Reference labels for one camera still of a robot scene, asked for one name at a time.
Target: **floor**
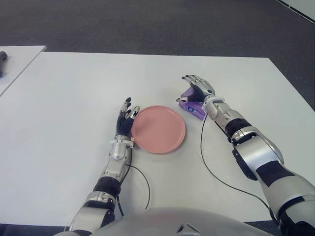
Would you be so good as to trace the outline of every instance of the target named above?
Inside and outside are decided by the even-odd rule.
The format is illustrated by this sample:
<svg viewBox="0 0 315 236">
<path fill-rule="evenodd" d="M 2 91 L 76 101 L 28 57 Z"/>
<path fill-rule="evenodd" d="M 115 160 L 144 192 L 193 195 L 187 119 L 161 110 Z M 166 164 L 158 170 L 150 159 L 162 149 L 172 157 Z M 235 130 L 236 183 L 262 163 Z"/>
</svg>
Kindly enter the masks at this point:
<svg viewBox="0 0 315 236">
<path fill-rule="evenodd" d="M 2 46 L 267 57 L 315 109 L 315 25 L 276 0 L 0 0 L 0 8 Z M 272 222 L 251 224 L 277 233 Z M 1 225 L 0 236 L 60 230 Z"/>
</svg>

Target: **black joint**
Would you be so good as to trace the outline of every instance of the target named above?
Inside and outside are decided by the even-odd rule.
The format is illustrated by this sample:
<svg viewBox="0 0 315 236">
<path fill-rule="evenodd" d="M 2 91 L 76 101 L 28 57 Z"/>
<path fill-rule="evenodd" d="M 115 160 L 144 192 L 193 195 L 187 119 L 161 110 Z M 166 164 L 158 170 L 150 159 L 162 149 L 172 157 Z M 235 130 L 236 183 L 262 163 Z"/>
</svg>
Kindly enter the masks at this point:
<svg viewBox="0 0 315 236">
<path fill-rule="evenodd" d="M 202 90 L 196 85 L 191 86 L 193 88 L 193 94 L 187 97 L 188 102 L 202 102 L 206 97 Z"/>
<path fill-rule="evenodd" d="M 0 52 L 0 65 L 2 62 L 8 58 L 8 55 L 5 52 Z"/>
<path fill-rule="evenodd" d="M 102 191 L 112 195 L 115 199 L 120 194 L 120 182 L 112 177 L 102 177 L 98 180 L 93 191 Z"/>
<path fill-rule="evenodd" d="M 231 138 L 233 136 L 233 134 L 245 127 L 251 126 L 251 124 L 249 124 L 247 122 L 247 120 L 243 119 L 243 118 L 237 118 L 237 119 L 233 119 L 231 120 L 226 126 L 225 126 L 225 133 L 227 135 L 227 139 L 229 142 L 231 142 Z"/>
<path fill-rule="evenodd" d="M 312 225 L 305 221 L 294 222 L 286 212 L 280 217 L 279 228 L 284 236 L 315 235 L 315 228 Z"/>
<path fill-rule="evenodd" d="M 304 198 L 303 197 L 297 197 L 297 198 L 293 198 L 290 201 L 286 202 L 285 204 L 282 205 L 282 207 L 279 209 L 278 211 L 278 218 L 281 218 L 282 214 L 291 206 L 303 202 Z"/>
<path fill-rule="evenodd" d="M 270 161 L 256 170 L 261 180 L 269 187 L 273 182 L 287 176 L 295 176 L 285 169 L 279 161 Z"/>
<path fill-rule="evenodd" d="M 100 225 L 100 227 L 104 227 L 105 225 L 108 225 L 110 222 L 115 220 L 115 214 L 114 211 L 107 211 L 107 213 L 105 214 L 102 224 Z"/>
<path fill-rule="evenodd" d="M 241 157 L 241 155 L 239 154 L 239 152 L 234 149 L 232 151 L 235 159 L 236 159 L 236 163 L 239 165 L 239 167 L 241 168 L 241 170 L 243 171 L 243 173 L 246 175 L 247 178 L 251 179 L 251 180 L 257 180 L 257 177 L 253 174 L 253 172 L 250 170 L 250 168 L 248 167 L 248 165 L 246 164 L 246 162 L 243 160 L 243 158 Z"/>
<path fill-rule="evenodd" d="M 83 207 L 93 207 L 93 208 L 101 208 L 101 209 L 109 209 L 115 210 L 114 199 L 108 199 L 108 202 L 100 202 L 100 201 L 88 201 L 84 204 Z"/>
<path fill-rule="evenodd" d="M 238 144 L 241 144 L 243 142 L 246 142 L 247 140 L 251 139 L 253 136 L 257 136 L 256 133 L 251 133 L 250 135 L 247 135 L 243 138 L 241 138 L 240 140 L 235 140 L 235 139 L 232 139 L 231 140 L 231 143 L 233 144 L 233 146 L 237 146 Z"/>
</svg>

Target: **robotic arm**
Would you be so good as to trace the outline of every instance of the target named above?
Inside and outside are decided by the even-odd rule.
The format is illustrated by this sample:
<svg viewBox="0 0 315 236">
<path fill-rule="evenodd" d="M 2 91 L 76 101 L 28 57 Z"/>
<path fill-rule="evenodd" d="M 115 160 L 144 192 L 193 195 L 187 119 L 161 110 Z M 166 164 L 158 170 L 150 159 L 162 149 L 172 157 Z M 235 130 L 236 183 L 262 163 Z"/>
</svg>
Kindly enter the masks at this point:
<svg viewBox="0 0 315 236">
<path fill-rule="evenodd" d="M 58 235 L 87 236 L 115 220 L 114 209 L 116 198 L 120 194 L 121 184 L 127 172 L 127 163 L 130 163 L 130 149 L 133 140 L 128 136 L 140 108 L 128 110 L 131 105 L 128 98 L 122 105 L 116 128 L 116 136 L 111 143 L 109 161 L 101 173 L 93 192 L 91 192 L 82 207 L 72 220 L 70 232 Z"/>
<path fill-rule="evenodd" d="M 284 166 L 280 150 L 240 113 L 231 109 L 211 85 L 198 76 L 182 77 L 193 87 L 178 102 L 204 102 L 203 110 L 227 135 L 243 173 L 258 180 L 283 235 L 314 235 L 315 187 Z"/>
</svg>

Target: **purple box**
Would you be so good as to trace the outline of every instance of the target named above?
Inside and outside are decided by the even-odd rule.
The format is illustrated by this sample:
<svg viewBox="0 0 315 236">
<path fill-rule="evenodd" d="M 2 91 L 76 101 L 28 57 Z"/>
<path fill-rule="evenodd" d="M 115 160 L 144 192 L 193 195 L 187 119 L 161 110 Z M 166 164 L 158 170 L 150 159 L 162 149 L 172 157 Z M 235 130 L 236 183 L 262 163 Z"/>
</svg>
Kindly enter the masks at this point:
<svg viewBox="0 0 315 236">
<path fill-rule="evenodd" d="M 186 90 L 186 92 L 182 94 L 182 96 L 188 97 L 189 95 L 192 95 L 192 93 L 193 93 L 193 88 L 190 87 L 189 89 Z M 179 106 L 183 108 L 185 111 L 199 118 L 200 120 L 203 120 L 206 116 L 206 113 L 202 109 L 201 102 L 180 102 Z"/>
</svg>

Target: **black object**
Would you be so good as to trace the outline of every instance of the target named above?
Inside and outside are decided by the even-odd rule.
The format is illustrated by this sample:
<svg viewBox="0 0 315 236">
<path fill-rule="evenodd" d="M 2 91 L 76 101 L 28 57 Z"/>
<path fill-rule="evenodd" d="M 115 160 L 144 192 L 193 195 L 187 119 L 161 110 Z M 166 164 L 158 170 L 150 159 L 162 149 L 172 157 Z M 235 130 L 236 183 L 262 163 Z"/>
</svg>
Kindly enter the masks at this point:
<svg viewBox="0 0 315 236">
<path fill-rule="evenodd" d="M 115 199 L 120 194 L 121 184 L 118 180 L 112 177 L 102 177 L 98 180 L 93 191 L 102 191 L 112 195 Z"/>
<path fill-rule="evenodd" d="M 276 180 L 286 177 L 294 176 L 293 173 L 286 170 L 279 161 L 270 161 L 257 168 L 256 172 L 259 174 L 261 180 L 269 187 Z"/>
<path fill-rule="evenodd" d="M 191 85 L 191 87 L 193 88 L 193 94 L 187 97 L 188 102 L 203 102 L 206 95 L 204 95 L 198 86 Z"/>
<path fill-rule="evenodd" d="M 274 213 L 272 212 L 271 208 L 269 207 L 269 214 L 271 219 L 273 220 L 273 222 L 278 226 L 279 225 L 279 221 L 276 219 Z"/>
<path fill-rule="evenodd" d="M 100 202 L 100 201 L 88 201 L 84 204 L 83 207 L 93 207 L 93 208 L 101 208 L 101 209 L 109 209 L 115 210 L 114 199 L 108 199 L 108 202 Z"/>
<path fill-rule="evenodd" d="M 239 154 L 239 152 L 234 149 L 232 151 L 235 159 L 236 159 L 236 163 L 239 165 L 239 167 L 241 168 L 241 170 L 243 171 L 243 173 L 246 175 L 247 178 L 251 179 L 251 180 L 257 180 L 257 177 L 253 174 L 253 172 L 250 170 L 250 168 L 248 167 L 248 165 L 246 164 L 246 162 L 243 160 L 243 158 L 241 157 L 241 155 Z"/>
<path fill-rule="evenodd" d="M 205 162 L 205 158 L 203 157 L 203 153 L 202 153 L 203 128 L 204 128 L 204 126 L 205 126 L 205 122 L 206 122 L 207 116 L 208 116 L 208 114 L 206 115 L 205 119 L 203 120 L 203 124 L 202 124 L 202 128 L 201 128 L 201 137 L 200 137 L 200 154 L 201 154 L 201 158 L 202 158 L 203 164 L 205 165 L 205 167 L 207 168 L 207 170 L 209 171 L 209 173 L 210 173 L 214 178 L 216 178 L 218 181 L 220 181 L 221 183 L 223 183 L 224 185 L 226 185 L 226 186 L 228 186 L 228 187 L 230 187 L 230 188 L 233 188 L 233 189 L 235 189 L 235 190 L 237 190 L 237 191 L 240 191 L 240 192 L 242 192 L 242 193 L 246 193 L 246 194 L 248 194 L 248 195 L 250 195 L 250 196 L 253 196 L 254 198 L 257 198 L 257 199 L 260 200 L 260 201 L 265 205 L 265 207 L 269 210 L 268 205 L 267 205 L 260 197 L 256 196 L 255 194 L 246 192 L 246 191 L 244 191 L 244 190 L 242 190 L 242 189 L 239 189 L 239 188 L 235 188 L 235 187 L 233 187 L 233 186 L 231 186 L 231 185 L 225 183 L 224 181 L 222 181 L 221 179 L 219 179 L 219 178 L 209 169 L 207 163 Z"/>
<path fill-rule="evenodd" d="M 125 117 L 119 117 L 117 121 L 117 135 L 127 136 L 131 131 L 133 121 L 134 119 L 131 117 L 127 119 Z"/>
<path fill-rule="evenodd" d="M 0 77 L 2 76 L 2 71 L 1 71 L 1 65 L 2 65 L 2 62 L 4 61 L 4 60 L 6 60 L 8 58 L 8 55 L 4 52 L 4 51 L 2 51 L 2 52 L 0 52 Z"/>
<path fill-rule="evenodd" d="M 280 217 L 280 230 L 283 236 L 314 236 L 315 228 L 305 221 L 294 223 L 292 219 L 284 212 Z"/>
<path fill-rule="evenodd" d="M 130 166 L 131 163 L 132 163 L 132 149 L 130 149 L 130 162 L 129 162 L 129 166 L 128 166 L 128 169 L 127 169 L 127 171 L 126 171 L 126 174 L 124 175 L 123 179 L 120 181 L 120 185 L 123 184 L 123 182 L 124 182 L 126 176 L 128 175 L 128 173 L 129 173 L 129 171 L 130 171 L 130 168 L 131 168 L 131 166 Z M 122 216 L 124 216 L 124 211 L 123 211 L 123 209 L 122 209 L 122 206 L 120 205 L 119 195 L 117 195 L 117 204 L 118 204 L 118 208 L 119 208 L 120 214 L 121 214 Z"/>
<path fill-rule="evenodd" d="M 303 197 L 297 197 L 297 198 L 293 198 L 290 201 L 286 202 L 285 204 L 282 205 L 282 207 L 279 209 L 278 211 L 278 216 L 279 218 L 281 218 L 282 214 L 291 206 L 303 202 L 304 198 Z"/>
<path fill-rule="evenodd" d="M 226 126 L 225 126 L 225 132 L 227 135 L 227 139 L 229 142 L 231 142 L 231 138 L 233 136 L 233 134 L 245 127 L 251 126 L 251 124 L 249 124 L 247 122 L 247 120 L 242 119 L 242 118 L 237 118 L 237 119 L 233 119 L 231 120 Z M 239 143 L 244 142 L 245 140 L 241 139 L 239 140 Z"/>
<path fill-rule="evenodd" d="M 149 203 L 150 203 L 150 198 L 151 198 L 151 189 L 150 189 L 150 185 L 149 185 L 148 179 L 146 178 L 146 176 L 144 175 L 144 173 L 143 173 L 139 168 L 137 168 L 137 167 L 135 167 L 135 166 L 132 166 L 132 165 L 128 165 L 128 164 L 126 164 L 126 165 L 135 168 L 140 174 L 142 174 L 143 178 L 144 178 L 145 181 L 147 182 L 148 190 L 149 190 L 149 197 L 148 197 L 147 205 L 146 205 L 146 207 L 144 208 L 144 210 L 146 210 L 146 209 L 148 209 L 148 206 L 149 206 Z"/>
<path fill-rule="evenodd" d="M 113 211 L 108 211 L 102 221 L 102 224 L 100 225 L 100 227 L 104 227 L 105 225 L 108 225 L 110 222 L 115 220 L 115 214 Z"/>
</svg>

